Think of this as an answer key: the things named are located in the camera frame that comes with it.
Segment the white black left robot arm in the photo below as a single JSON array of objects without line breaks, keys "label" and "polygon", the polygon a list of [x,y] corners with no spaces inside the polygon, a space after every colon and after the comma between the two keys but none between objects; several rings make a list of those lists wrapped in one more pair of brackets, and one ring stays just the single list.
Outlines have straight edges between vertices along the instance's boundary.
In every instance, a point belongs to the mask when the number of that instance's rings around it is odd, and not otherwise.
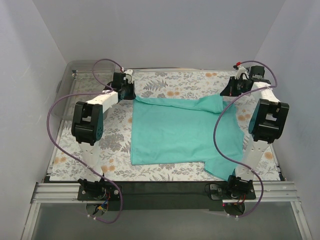
[{"label": "white black left robot arm", "polygon": [[100,164],[99,141],[104,133],[104,119],[110,108],[122,100],[133,100],[135,84],[133,70],[115,72],[113,80],[106,84],[101,94],[85,102],[78,101],[74,107],[71,134],[75,137],[86,170],[84,177],[78,182],[80,192],[89,199],[102,200],[106,198],[107,190],[113,189],[99,175],[103,174]]}]

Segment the teal t shirt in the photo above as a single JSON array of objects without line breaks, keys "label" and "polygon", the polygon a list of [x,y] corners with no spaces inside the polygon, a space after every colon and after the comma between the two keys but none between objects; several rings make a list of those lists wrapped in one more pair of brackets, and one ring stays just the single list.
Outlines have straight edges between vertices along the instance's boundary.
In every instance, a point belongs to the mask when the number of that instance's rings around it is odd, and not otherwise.
[{"label": "teal t shirt", "polygon": [[133,101],[130,160],[133,165],[203,162],[227,180],[243,158],[245,134],[234,105],[222,96],[200,99],[142,98]]}]

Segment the clear plastic bin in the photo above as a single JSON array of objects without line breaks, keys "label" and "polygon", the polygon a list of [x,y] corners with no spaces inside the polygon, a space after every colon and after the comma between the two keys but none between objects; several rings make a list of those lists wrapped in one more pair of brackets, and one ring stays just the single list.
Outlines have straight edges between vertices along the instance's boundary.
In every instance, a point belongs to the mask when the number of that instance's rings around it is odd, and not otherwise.
[{"label": "clear plastic bin", "polygon": [[[100,93],[105,85],[113,79],[116,65],[111,61],[75,60],[67,64],[62,80],[57,90],[58,99],[78,93]],[[51,115],[60,119],[71,121],[74,114],[75,103],[87,101],[94,95],[77,95],[61,100],[53,108]]]}]

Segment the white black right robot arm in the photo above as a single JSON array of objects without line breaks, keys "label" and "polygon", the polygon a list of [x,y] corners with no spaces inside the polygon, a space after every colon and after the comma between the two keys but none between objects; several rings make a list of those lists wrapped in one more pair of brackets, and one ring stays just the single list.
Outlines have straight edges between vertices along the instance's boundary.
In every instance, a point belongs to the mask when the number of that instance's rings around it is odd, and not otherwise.
[{"label": "white black right robot arm", "polygon": [[225,190],[232,199],[244,199],[254,196],[253,171],[269,145],[281,137],[290,106],[274,95],[271,82],[265,79],[266,67],[262,64],[245,68],[238,62],[234,69],[236,75],[230,77],[220,95],[239,97],[250,93],[257,102],[248,125],[249,140],[241,164],[228,177]]}]

